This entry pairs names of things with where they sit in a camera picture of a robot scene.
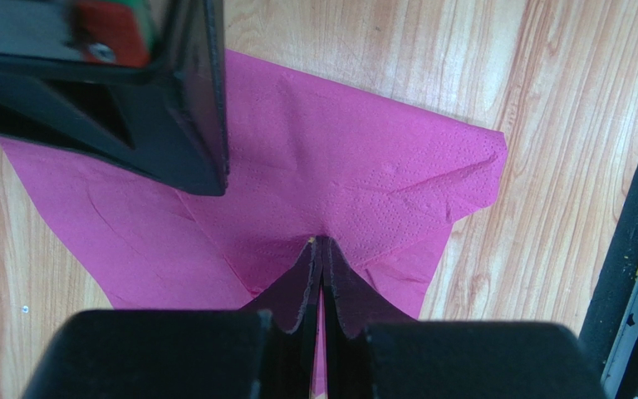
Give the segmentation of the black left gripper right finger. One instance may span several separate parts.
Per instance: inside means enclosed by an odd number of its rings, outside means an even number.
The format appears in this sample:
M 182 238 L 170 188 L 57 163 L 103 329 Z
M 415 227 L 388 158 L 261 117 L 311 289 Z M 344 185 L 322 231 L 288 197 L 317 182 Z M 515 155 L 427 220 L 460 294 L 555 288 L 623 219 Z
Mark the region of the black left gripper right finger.
M 574 335 L 554 323 L 420 322 L 321 241 L 330 398 L 602 398 Z

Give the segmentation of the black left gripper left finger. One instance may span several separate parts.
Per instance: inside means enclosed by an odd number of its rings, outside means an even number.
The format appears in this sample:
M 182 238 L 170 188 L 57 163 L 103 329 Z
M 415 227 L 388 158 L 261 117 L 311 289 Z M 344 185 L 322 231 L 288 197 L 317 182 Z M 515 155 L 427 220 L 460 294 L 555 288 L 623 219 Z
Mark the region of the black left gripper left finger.
M 90 310 L 55 333 L 25 398 L 308 398 L 320 241 L 238 310 Z

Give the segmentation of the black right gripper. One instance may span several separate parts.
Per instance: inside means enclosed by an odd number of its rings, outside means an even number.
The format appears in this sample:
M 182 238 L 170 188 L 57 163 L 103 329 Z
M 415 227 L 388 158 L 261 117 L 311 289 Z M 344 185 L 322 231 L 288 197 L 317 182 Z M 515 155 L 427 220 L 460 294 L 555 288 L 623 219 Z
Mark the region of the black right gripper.
M 223 3 L 0 1 L 0 136 L 228 186 Z

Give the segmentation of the magenta paper napkin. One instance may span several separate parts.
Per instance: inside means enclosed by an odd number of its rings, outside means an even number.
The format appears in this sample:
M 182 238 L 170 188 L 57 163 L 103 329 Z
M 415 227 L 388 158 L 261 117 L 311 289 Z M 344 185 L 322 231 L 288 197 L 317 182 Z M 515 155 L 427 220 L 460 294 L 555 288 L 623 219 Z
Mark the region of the magenta paper napkin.
M 230 309 L 315 235 L 417 314 L 453 224 L 490 206 L 503 134 L 238 53 L 228 56 L 225 192 L 177 190 L 84 155 L 7 140 L 37 209 L 120 309 Z

